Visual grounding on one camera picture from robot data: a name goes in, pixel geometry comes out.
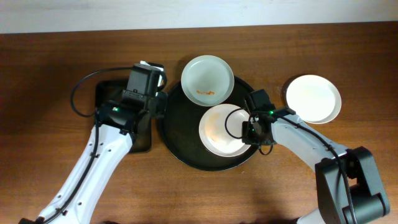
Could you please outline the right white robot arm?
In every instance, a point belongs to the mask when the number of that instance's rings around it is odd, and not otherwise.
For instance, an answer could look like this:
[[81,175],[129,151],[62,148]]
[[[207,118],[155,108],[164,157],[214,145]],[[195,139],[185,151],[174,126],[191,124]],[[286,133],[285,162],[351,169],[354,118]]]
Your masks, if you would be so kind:
[[314,171],[318,207],[296,223],[369,223],[389,214],[379,169],[365,147],[350,149],[328,139],[290,108],[253,110],[241,127],[243,143],[280,144]]

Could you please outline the pale pink plate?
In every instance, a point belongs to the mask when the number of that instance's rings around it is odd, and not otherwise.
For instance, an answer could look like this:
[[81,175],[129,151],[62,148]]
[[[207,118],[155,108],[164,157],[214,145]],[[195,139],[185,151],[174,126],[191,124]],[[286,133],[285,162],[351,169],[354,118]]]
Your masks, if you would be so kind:
[[199,124],[199,136],[203,145],[213,154],[221,157],[240,156],[250,145],[241,139],[231,137],[225,128],[236,137],[242,136],[242,123],[249,119],[249,114],[232,104],[221,104],[210,108],[202,116]]

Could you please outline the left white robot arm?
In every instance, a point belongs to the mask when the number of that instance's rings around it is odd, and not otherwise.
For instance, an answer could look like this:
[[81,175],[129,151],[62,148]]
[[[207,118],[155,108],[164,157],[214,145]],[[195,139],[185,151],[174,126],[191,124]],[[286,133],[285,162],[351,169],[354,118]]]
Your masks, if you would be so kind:
[[97,108],[83,154],[32,223],[89,223],[112,173],[133,148],[141,120],[161,117],[166,102],[167,94],[161,91],[120,103],[109,100]]

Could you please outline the pale green plate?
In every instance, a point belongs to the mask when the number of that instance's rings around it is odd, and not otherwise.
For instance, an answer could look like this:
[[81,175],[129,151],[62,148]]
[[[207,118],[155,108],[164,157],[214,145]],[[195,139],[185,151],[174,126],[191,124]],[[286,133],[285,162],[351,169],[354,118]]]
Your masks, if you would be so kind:
[[186,97],[194,104],[215,106],[231,95],[234,74],[223,59],[202,55],[187,63],[182,72],[181,86]]

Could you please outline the white plate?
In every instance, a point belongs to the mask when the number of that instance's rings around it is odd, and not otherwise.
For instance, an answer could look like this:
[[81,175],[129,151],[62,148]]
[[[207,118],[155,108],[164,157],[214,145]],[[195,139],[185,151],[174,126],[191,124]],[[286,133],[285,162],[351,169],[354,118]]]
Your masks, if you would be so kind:
[[337,87],[318,75],[293,79],[286,89],[285,100],[302,120],[312,124],[329,123],[339,115],[342,107]]

